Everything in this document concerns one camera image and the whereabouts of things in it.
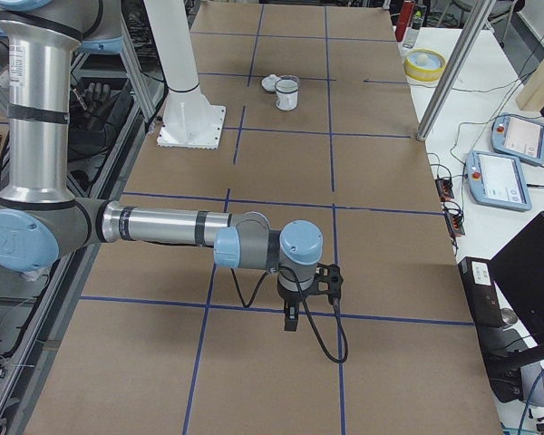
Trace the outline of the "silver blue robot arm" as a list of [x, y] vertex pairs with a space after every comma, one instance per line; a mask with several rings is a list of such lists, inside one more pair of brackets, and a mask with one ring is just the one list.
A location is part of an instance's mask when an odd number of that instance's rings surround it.
[[67, 187], [73, 53], [119, 44], [116, 1], [0, 1], [9, 40], [10, 170], [0, 191], [0, 265], [30, 272], [95, 243], [117, 240], [210, 247], [216, 265], [277, 276], [285, 327], [297, 327], [318, 291], [323, 236], [297, 220], [273, 230], [257, 213], [125, 207]]

